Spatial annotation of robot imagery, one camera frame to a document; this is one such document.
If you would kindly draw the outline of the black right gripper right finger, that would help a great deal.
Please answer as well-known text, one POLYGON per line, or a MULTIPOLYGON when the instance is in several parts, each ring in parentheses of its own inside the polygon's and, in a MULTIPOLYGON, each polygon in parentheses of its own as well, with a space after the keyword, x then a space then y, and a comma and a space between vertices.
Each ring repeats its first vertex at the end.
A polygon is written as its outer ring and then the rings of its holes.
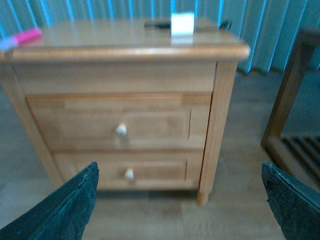
POLYGON ((270 162, 261 166, 267 202, 287 240, 320 238, 320 193, 270 162))

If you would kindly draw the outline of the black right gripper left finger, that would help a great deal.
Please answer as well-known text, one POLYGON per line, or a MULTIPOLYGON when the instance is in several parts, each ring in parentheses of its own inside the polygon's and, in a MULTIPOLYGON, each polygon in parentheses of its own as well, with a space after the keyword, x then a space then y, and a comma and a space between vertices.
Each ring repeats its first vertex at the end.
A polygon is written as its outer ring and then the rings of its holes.
POLYGON ((0 230, 2 240, 80 240, 93 214, 99 168, 92 162, 0 230))

